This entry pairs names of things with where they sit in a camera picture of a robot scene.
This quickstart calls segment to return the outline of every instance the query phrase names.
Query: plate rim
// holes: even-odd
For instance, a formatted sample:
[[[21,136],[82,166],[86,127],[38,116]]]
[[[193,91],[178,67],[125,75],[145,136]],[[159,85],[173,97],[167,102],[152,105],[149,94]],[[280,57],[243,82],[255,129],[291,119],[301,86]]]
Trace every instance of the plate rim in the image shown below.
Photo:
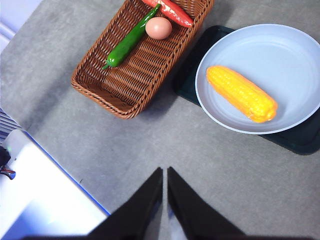
[[[309,113],[307,114],[304,118],[302,118],[301,120],[295,122],[294,124],[291,124],[287,127],[283,127],[281,129],[277,129],[277,130],[272,130],[272,131],[245,131],[245,130],[241,130],[241,129],[237,129],[231,126],[228,126],[226,124],[224,124],[223,122],[217,120],[215,117],[213,117],[208,110],[205,108],[205,106],[203,105],[200,96],[199,96],[199,92],[198,92],[198,74],[199,74],[199,70],[200,70],[200,66],[202,65],[204,59],[206,58],[206,56],[209,54],[209,52],[212,50],[212,48],[214,48],[217,44],[219,44],[221,41],[223,41],[225,38],[228,38],[229,36],[236,34],[237,32],[243,31],[245,29],[249,29],[249,28],[255,28],[255,27],[262,27],[262,26],[276,26],[276,27],[282,27],[282,28],[288,28],[291,29],[293,31],[297,31],[298,33],[304,35],[305,37],[309,38],[311,41],[313,41],[316,45],[318,45],[318,47],[320,48],[320,43],[317,42],[313,37],[311,37],[309,34],[305,33],[304,31],[297,29],[295,27],[292,26],[288,26],[288,25],[283,25],[283,24],[277,24],[277,23],[260,23],[260,24],[254,24],[254,25],[249,25],[249,26],[245,26],[242,28],[239,28],[237,30],[234,30],[233,32],[227,34],[226,36],[222,37],[221,39],[219,39],[216,43],[214,43],[209,49],[208,51],[204,54],[204,56],[201,59],[201,62],[198,65],[197,71],[196,71],[196,75],[195,75],[195,93],[196,93],[196,97],[201,105],[201,108],[204,110],[204,112],[212,119],[214,120],[216,123],[220,124],[221,126],[229,129],[229,130],[233,130],[235,132],[238,133],[243,133],[243,134],[250,134],[250,135],[267,135],[267,134],[275,134],[275,133],[279,133],[288,129],[291,129],[301,123],[303,123],[305,120],[307,120],[308,118],[310,118],[319,108],[320,108],[320,102],[318,103],[318,105]]]

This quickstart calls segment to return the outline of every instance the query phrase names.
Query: gray tabletop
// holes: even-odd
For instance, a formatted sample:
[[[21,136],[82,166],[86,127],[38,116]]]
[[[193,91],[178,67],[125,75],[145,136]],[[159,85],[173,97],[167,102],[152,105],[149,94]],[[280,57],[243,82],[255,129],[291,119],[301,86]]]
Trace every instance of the gray tabletop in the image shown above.
[[[110,212],[156,167],[172,166],[246,234],[320,239],[320,151],[297,155],[218,125],[175,95],[175,69],[130,120],[71,87],[77,63],[122,3],[43,0],[1,54],[4,111]],[[320,42],[320,1],[216,0],[197,37],[213,25],[259,23],[289,25]],[[164,180],[159,239],[170,238]]]

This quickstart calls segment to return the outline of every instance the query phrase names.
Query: red chili pepper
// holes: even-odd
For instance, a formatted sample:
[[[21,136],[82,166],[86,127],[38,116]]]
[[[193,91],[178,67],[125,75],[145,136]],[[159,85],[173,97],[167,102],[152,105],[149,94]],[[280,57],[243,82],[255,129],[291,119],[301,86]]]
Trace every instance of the red chili pepper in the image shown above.
[[[190,28],[193,20],[188,14],[176,3],[170,0],[142,0],[145,4],[154,8],[157,4],[161,4],[160,11],[169,19],[175,21],[177,24]]]

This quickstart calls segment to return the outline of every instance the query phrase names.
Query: brown egg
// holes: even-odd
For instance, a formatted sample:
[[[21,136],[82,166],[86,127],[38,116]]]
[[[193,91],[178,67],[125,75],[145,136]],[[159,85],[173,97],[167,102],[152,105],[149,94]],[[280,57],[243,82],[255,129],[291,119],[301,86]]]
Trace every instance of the brown egg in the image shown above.
[[[153,17],[145,25],[145,31],[150,38],[166,39],[172,32],[171,22],[164,17]]]

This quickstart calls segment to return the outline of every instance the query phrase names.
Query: brown wicker basket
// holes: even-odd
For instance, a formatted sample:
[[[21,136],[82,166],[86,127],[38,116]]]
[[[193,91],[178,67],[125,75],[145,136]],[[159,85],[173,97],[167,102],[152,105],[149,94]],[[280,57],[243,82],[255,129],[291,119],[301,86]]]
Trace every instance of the brown wicker basket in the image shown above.
[[[122,119],[138,115],[155,95],[165,77],[211,10],[214,0],[174,0],[193,19],[190,28],[172,22],[165,40],[147,36],[118,67],[102,70],[107,55],[150,11],[141,0],[126,0],[73,72],[72,86]]]

